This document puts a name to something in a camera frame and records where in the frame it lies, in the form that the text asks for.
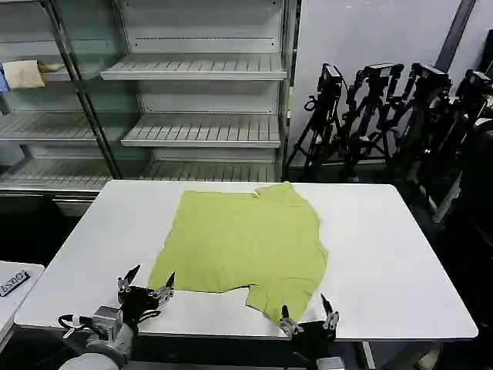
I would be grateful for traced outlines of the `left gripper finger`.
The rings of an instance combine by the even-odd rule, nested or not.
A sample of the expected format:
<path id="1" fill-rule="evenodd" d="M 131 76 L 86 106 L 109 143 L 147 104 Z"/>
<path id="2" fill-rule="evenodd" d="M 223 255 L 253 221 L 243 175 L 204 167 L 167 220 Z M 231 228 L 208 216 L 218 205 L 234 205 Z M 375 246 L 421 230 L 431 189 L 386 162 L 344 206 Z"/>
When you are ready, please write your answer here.
<path id="1" fill-rule="evenodd" d="M 117 279 L 119 294 L 134 292 L 136 288 L 132 286 L 132 282 L 138 274 L 140 267 L 140 264 L 136 265 L 134 268 L 130 269 L 124 277 L 119 277 Z"/>
<path id="2" fill-rule="evenodd" d="M 148 293 L 156 303 L 157 307 L 161 307 L 173 298 L 175 292 L 175 272 L 173 272 L 167 282 L 156 290 L 152 290 Z"/>

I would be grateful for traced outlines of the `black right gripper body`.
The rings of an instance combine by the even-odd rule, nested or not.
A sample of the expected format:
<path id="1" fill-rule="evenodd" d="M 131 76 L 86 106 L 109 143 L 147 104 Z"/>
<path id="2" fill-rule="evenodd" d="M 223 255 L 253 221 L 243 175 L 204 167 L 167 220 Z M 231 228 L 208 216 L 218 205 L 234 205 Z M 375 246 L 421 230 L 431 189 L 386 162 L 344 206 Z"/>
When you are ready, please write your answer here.
<path id="1" fill-rule="evenodd" d="M 336 329 L 324 325 L 324 321 L 299 323 L 290 340 L 293 353 L 305 362 L 332 357 Z"/>

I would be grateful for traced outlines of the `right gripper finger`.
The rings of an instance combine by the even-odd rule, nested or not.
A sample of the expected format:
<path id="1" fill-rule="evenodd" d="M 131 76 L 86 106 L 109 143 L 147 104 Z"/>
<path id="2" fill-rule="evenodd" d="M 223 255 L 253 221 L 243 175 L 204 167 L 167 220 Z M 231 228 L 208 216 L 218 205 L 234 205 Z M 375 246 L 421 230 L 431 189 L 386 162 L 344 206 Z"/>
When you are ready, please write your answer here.
<path id="1" fill-rule="evenodd" d="M 295 335 L 301 334 L 304 329 L 290 317 L 288 307 L 284 304 L 281 308 L 280 330 L 291 340 Z"/>
<path id="2" fill-rule="evenodd" d="M 340 319 L 339 312 L 335 311 L 332 308 L 331 303 L 325 298 L 323 294 L 320 294 L 320 299 L 326 314 L 326 319 L 325 322 L 323 323 L 323 328 L 325 331 L 336 331 Z"/>

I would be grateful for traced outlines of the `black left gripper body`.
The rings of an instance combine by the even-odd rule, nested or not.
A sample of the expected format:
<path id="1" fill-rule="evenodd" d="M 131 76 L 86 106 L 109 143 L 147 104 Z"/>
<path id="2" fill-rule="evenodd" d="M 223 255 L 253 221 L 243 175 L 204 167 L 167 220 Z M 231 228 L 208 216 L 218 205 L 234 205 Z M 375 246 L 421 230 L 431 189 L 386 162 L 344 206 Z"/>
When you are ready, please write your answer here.
<path id="1" fill-rule="evenodd" d="M 139 324 L 160 315 L 161 294 L 137 286 L 122 287 L 118 291 L 122 323 L 129 326 L 134 335 L 139 334 Z"/>

